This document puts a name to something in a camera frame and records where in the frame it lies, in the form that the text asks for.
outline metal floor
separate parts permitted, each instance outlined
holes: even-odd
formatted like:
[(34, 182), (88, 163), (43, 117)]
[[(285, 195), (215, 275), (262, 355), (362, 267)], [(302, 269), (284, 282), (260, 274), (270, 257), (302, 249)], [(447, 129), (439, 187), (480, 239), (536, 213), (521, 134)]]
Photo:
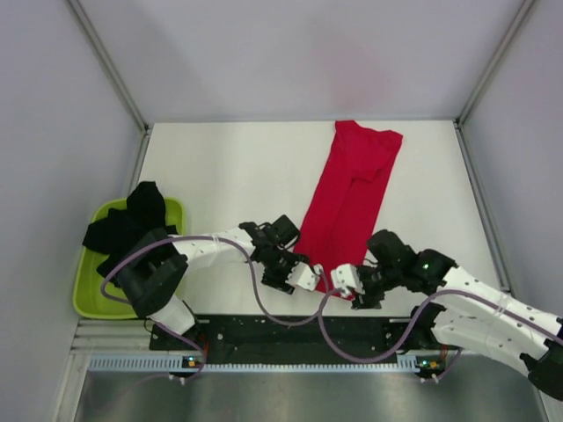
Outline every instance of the metal floor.
[(146, 374), (89, 373), (75, 422), (541, 422), (531, 384), (508, 367), (464, 356), (439, 385), (410, 374), (207, 374), (181, 387)]

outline white table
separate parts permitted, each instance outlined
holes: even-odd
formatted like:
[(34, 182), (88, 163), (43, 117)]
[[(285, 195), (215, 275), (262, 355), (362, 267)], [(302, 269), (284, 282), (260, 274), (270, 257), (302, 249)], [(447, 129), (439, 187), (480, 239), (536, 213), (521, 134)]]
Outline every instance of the white table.
[[(416, 251), (451, 256), (485, 283), (498, 279), (451, 121), (360, 121), (401, 133), (403, 146), (374, 231), (390, 229)], [(161, 123), (150, 137), (141, 180), (186, 207), (190, 233), (271, 222), (286, 214), (299, 227), (333, 141), (332, 121)], [(293, 295), (260, 285), (264, 303), (279, 315), (309, 315), (321, 295)], [(214, 267), (186, 276), (181, 298), (197, 313), (259, 314), (248, 268)], [(423, 300), (403, 288), (380, 310), (353, 311), (332, 298), (333, 316), (405, 317)]]

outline green basket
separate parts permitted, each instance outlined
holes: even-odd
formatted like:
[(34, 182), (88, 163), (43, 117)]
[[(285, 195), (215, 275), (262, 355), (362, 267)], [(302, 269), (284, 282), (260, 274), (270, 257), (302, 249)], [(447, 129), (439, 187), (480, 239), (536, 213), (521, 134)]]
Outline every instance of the green basket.
[[(181, 235), (185, 234), (184, 207), (175, 198), (165, 198), (166, 204), (166, 225), (176, 225), (176, 230)], [(92, 222), (96, 222), (107, 217), (109, 208), (126, 209), (127, 200), (112, 200), (104, 204), (94, 215)], [(102, 255), (86, 248), (82, 249), (80, 262), (78, 264), (77, 279), (74, 285), (72, 303), (74, 309), (82, 317), (92, 319), (132, 319), (137, 318), (130, 305), (106, 299), (99, 291), (104, 280), (96, 272), (96, 268), (107, 259), (107, 255)], [(110, 295), (125, 299), (121, 289), (112, 283), (107, 283), (106, 291)]]

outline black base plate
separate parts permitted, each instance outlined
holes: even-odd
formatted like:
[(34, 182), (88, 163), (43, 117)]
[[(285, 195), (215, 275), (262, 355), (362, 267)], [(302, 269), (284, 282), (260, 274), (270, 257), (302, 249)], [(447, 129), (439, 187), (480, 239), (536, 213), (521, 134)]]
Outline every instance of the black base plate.
[[(288, 321), (301, 317), (280, 316)], [(376, 356), (389, 349), (402, 334), (406, 324), (391, 323), (385, 317), (327, 316), (325, 326), (334, 343), (358, 357)], [(199, 316), (202, 347), (208, 348), (208, 363), (213, 364), (343, 364), (325, 342), (316, 322), (287, 328), (264, 316)], [(150, 350), (190, 350), (156, 325), (153, 326)], [(441, 347), (429, 333), (415, 331), (404, 349)]]

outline black cloth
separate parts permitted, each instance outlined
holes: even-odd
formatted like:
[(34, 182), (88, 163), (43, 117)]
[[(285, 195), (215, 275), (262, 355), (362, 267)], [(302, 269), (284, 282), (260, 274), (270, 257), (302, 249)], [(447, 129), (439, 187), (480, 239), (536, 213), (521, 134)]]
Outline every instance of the black cloth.
[(159, 227), (178, 234), (176, 226), (166, 226), (165, 199), (156, 182), (141, 182), (128, 196), (127, 209), (110, 208), (106, 218), (88, 226), (82, 244), (109, 255), (97, 268), (106, 277), (145, 234)]

